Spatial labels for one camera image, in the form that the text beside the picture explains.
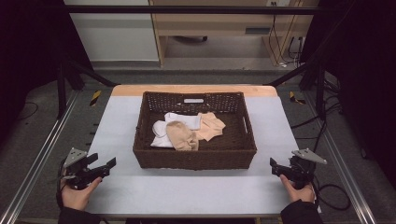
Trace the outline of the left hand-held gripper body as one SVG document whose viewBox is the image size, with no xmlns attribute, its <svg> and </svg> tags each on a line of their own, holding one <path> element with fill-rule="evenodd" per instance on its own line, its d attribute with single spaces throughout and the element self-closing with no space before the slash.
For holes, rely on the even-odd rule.
<svg viewBox="0 0 396 224">
<path fill-rule="evenodd" d="M 89 168 L 86 158 L 90 156 L 87 151 L 72 148 L 65 158 L 63 168 L 66 184 L 74 189 L 85 189 L 97 177 L 93 176 L 93 169 Z"/>
</svg>

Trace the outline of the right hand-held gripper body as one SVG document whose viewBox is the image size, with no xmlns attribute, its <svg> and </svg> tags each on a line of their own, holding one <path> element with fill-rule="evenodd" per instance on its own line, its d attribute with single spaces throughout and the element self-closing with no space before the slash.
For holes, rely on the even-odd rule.
<svg viewBox="0 0 396 224">
<path fill-rule="evenodd" d="M 290 158 L 290 180 L 297 189 L 302 189 L 313 181 L 317 163 L 328 163 L 326 159 L 321 158 L 309 148 L 293 150 L 292 154 L 293 156 Z"/>
</svg>

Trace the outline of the brown woven basket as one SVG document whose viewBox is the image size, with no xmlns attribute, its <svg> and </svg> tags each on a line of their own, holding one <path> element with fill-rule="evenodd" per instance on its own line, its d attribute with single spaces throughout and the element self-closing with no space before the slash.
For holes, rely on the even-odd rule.
<svg viewBox="0 0 396 224">
<path fill-rule="evenodd" d="M 199 143 L 196 151 L 153 147 L 152 126 L 168 112 L 198 115 L 212 112 L 225 123 L 222 135 Z M 133 153 L 142 168 L 188 170 L 247 169 L 257 152 L 242 92 L 143 93 Z"/>
</svg>

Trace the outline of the white sock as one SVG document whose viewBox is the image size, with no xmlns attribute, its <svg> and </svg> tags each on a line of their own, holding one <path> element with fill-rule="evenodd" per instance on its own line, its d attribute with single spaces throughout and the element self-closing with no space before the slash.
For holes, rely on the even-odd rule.
<svg viewBox="0 0 396 224">
<path fill-rule="evenodd" d="M 188 116 L 168 112 L 164 115 L 164 119 L 166 122 L 180 121 L 184 123 L 190 130 L 197 131 L 201 129 L 201 117 L 198 115 Z"/>
<path fill-rule="evenodd" d="M 163 120 L 157 120 L 152 126 L 154 139 L 150 144 L 152 147 L 172 147 L 172 143 L 166 132 L 167 123 Z"/>
</svg>

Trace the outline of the beige sock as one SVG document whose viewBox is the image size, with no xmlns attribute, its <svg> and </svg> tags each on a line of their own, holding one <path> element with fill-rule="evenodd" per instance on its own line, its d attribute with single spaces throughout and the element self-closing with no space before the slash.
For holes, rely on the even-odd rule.
<svg viewBox="0 0 396 224">
<path fill-rule="evenodd" d="M 225 123 L 212 112 L 199 113 L 201 117 L 200 129 L 195 132 L 199 140 L 210 141 L 215 136 L 223 135 Z"/>
<path fill-rule="evenodd" d="M 169 122 L 166 133 L 175 150 L 196 151 L 199 148 L 196 134 L 181 121 Z"/>
</svg>

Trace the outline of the person's left hand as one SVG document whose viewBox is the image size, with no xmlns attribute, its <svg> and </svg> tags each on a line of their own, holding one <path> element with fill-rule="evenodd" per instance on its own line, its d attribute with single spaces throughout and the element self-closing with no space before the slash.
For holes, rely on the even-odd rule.
<svg viewBox="0 0 396 224">
<path fill-rule="evenodd" d="M 102 182 L 101 177 L 94 179 L 85 189 L 73 189 L 66 184 L 65 180 L 61 180 L 61 196 L 64 207 L 84 211 L 89 203 L 91 194 Z"/>
</svg>

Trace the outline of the person's right hand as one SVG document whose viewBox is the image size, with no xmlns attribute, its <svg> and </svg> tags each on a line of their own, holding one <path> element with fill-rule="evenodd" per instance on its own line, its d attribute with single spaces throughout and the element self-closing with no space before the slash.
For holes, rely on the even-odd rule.
<svg viewBox="0 0 396 224">
<path fill-rule="evenodd" d="M 315 202 L 316 195 L 314 192 L 314 188 L 311 184 L 307 184 L 301 189 L 296 189 L 284 175 L 281 175 L 279 178 L 287 193 L 289 194 L 290 201 L 292 203 L 299 200 L 305 203 Z"/>
</svg>

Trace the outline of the light grey table mat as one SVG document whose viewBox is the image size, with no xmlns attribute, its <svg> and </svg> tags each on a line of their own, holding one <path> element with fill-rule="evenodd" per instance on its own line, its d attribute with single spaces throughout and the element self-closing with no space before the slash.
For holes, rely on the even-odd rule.
<svg viewBox="0 0 396 224">
<path fill-rule="evenodd" d="M 269 160 L 286 165 L 297 144 L 277 97 L 248 97 L 257 153 L 246 170 L 143 169 L 132 152 L 139 96 L 109 99 L 91 150 L 117 164 L 92 194 L 88 211 L 108 217 L 263 217 L 289 196 Z"/>
</svg>

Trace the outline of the wooden table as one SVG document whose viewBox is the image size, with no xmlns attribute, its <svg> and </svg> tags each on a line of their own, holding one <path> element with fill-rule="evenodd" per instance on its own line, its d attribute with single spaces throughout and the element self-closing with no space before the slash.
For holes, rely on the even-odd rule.
<svg viewBox="0 0 396 224">
<path fill-rule="evenodd" d="M 263 85 L 118 85 L 111 92 L 112 96 L 141 96 L 145 91 L 202 93 L 202 92 L 237 92 L 248 97 L 277 97 L 272 86 Z"/>
</svg>

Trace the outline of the dark curtain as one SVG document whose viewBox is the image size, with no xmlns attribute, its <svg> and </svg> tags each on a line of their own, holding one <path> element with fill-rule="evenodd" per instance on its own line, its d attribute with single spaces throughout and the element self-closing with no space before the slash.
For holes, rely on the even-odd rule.
<svg viewBox="0 0 396 224">
<path fill-rule="evenodd" d="M 92 64 L 64 0 L 0 0 L 0 144 L 11 134 L 29 91 L 56 79 L 58 62 L 40 25 L 73 61 Z"/>
<path fill-rule="evenodd" d="M 341 84 L 339 100 L 362 149 L 396 189 L 396 0 L 318 0 L 354 6 L 324 68 Z"/>
</svg>

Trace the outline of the white cabinet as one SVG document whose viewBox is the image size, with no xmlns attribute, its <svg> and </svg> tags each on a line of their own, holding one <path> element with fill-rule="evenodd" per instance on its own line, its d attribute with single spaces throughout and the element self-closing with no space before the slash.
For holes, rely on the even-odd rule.
<svg viewBox="0 0 396 224">
<path fill-rule="evenodd" d="M 92 62 L 159 61 L 150 14 L 72 13 Z"/>
</svg>

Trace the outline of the wooden desk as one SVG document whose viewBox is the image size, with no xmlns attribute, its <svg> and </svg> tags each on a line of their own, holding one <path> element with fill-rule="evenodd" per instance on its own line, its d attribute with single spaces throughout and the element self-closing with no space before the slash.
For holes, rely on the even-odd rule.
<svg viewBox="0 0 396 224">
<path fill-rule="evenodd" d="M 148 0 L 151 6 L 315 7 L 319 0 Z M 294 37 L 307 34 L 311 15 L 153 14 L 160 63 L 170 36 L 259 36 L 273 65 L 285 64 Z"/>
</svg>

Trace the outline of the aluminium rail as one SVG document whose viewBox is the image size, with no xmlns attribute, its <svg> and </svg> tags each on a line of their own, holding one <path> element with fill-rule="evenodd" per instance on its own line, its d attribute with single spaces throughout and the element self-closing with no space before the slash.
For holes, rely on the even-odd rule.
<svg viewBox="0 0 396 224">
<path fill-rule="evenodd" d="M 80 95 L 80 91 L 71 91 L 71 95 L 66 103 L 64 113 L 59 119 L 56 119 L 49 135 L 46 138 L 43 146 L 40 148 L 33 164 L 31 165 L 27 175 L 23 179 L 18 191 L 14 195 L 11 203 L 8 205 L 6 211 L 0 216 L 0 224 L 14 224 L 19 216 L 26 200 L 28 199 L 35 182 L 41 174 L 43 167 L 45 166 L 51 151 L 58 141 L 59 136 L 62 133 L 64 125 L 68 121 L 72 110 L 75 107 L 76 101 Z"/>
<path fill-rule="evenodd" d="M 366 202 L 347 161 L 342 157 L 331 131 L 332 118 L 339 117 L 341 106 L 334 95 L 326 95 L 325 120 L 318 119 L 314 93 L 304 92 L 304 111 L 311 119 L 300 131 L 297 142 L 300 147 L 315 150 L 327 161 L 318 165 L 314 183 L 324 187 L 319 192 L 319 208 L 325 224 L 376 224 L 371 208 Z"/>
</svg>

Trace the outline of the black frame strut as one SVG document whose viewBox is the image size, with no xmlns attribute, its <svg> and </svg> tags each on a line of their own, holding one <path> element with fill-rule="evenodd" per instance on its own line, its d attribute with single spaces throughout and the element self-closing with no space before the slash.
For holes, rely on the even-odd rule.
<svg viewBox="0 0 396 224">
<path fill-rule="evenodd" d="M 324 79 L 325 79 L 325 70 L 321 66 L 320 63 L 308 62 L 305 63 L 294 70 L 288 72 L 286 75 L 275 79 L 269 83 L 266 83 L 266 86 L 277 87 L 280 84 L 286 82 L 287 80 L 297 77 L 298 75 L 302 75 L 302 79 L 299 83 L 299 87 L 302 91 L 310 90 L 313 85 L 316 85 L 316 102 L 315 102 L 315 110 L 318 116 L 321 119 L 325 119 L 325 103 L 324 103 Z"/>
<path fill-rule="evenodd" d="M 107 87 L 118 86 L 118 83 L 100 76 L 87 66 L 67 57 L 62 58 L 57 67 L 58 119 L 65 114 L 67 108 L 65 81 L 68 80 L 73 90 L 81 90 L 85 85 L 80 76 L 81 74 L 87 75 Z"/>
</svg>

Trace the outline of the black horizontal frame bar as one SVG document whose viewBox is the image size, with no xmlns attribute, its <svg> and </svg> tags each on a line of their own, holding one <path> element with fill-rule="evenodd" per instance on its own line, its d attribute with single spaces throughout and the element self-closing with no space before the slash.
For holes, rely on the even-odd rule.
<svg viewBox="0 0 396 224">
<path fill-rule="evenodd" d="M 316 15 L 324 7 L 66 6 L 69 13 Z"/>
</svg>

